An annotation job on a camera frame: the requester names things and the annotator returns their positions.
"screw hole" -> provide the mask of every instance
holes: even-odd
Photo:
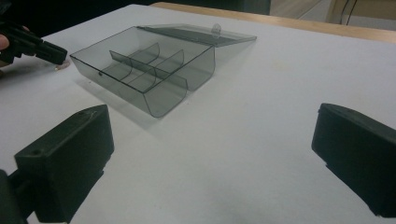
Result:
[[[40,155],[41,154],[41,149],[35,149],[35,150],[33,150],[33,152],[32,152],[32,154],[34,155],[34,156],[38,156],[38,155]]]

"white table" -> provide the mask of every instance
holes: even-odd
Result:
[[[73,223],[395,222],[375,217],[311,141],[321,103],[396,127],[396,45],[142,6],[45,39],[73,53],[131,26],[181,22],[258,39],[217,49],[214,76],[162,119],[73,64],[54,71],[16,60],[0,79],[0,168],[11,174],[19,150],[73,113],[107,104],[115,152]]]

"transparent plastic box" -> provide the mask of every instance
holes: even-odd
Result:
[[[215,48],[255,39],[218,25],[136,26],[70,56],[84,77],[159,118],[212,77]]]

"dark background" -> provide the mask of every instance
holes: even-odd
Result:
[[[150,5],[152,0],[13,0],[3,15],[7,20],[28,27],[37,36],[56,33],[76,24],[88,21],[110,11],[131,4]],[[243,0],[170,0],[184,5],[214,7],[243,11]]]

